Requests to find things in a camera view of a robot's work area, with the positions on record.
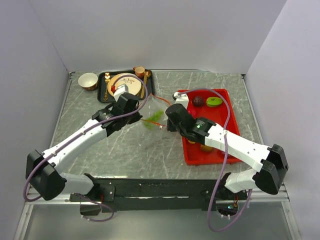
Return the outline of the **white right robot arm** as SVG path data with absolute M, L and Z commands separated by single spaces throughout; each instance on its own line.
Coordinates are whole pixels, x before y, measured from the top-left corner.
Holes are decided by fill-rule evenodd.
M 218 188 L 222 198 L 230 199 L 242 190 L 254 188 L 270 195 L 278 194 L 289 169 L 285 151 L 280 145 L 258 144 L 205 117 L 193 118 L 179 103 L 170 106 L 165 114 L 182 137 L 224 151 L 251 167 L 225 177 L 225 182 Z

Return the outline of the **green grape bunch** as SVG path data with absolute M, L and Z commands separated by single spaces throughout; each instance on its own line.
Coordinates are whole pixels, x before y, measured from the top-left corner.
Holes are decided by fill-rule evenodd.
M 163 110 L 154 112 L 151 116 L 145 119 L 145 121 L 143 122 L 144 126 L 149 130 L 152 130 L 155 126 L 161 126 L 162 124 L 160 123 L 160 120 L 162 119 L 163 115 Z

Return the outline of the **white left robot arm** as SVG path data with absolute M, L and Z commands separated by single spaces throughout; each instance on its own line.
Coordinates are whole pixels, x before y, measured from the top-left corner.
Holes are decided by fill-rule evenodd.
M 127 124 L 139 121 L 139 99 L 128 92 L 116 102 L 97 111 L 86 124 L 61 143 L 44 152 L 33 150 L 27 156 L 25 177 L 27 182 L 49 201 L 61 193 L 81 194 L 86 200 L 95 200 L 100 189 L 88 174 L 65 173 L 85 150 L 119 131 Z

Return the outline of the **red apple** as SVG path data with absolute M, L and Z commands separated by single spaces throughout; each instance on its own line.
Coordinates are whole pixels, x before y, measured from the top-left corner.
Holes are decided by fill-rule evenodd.
M 197 116 L 197 111 L 196 111 L 195 109 L 190 108 L 190 109 L 188 109 L 187 111 L 188 111 L 188 113 L 189 113 L 190 115 L 192 115 L 193 118 L 195 118 L 195 117 Z

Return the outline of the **clear zip bag orange zipper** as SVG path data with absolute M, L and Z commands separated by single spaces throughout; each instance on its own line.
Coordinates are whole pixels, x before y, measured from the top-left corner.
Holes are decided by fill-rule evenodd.
M 165 111 L 172 104 L 165 98 L 150 94 L 146 103 L 139 111 L 142 115 L 139 121 L 141 132 L 140 144 L 143 147 L 157 144 L 166 135 L 168 127 L 168 117 Z

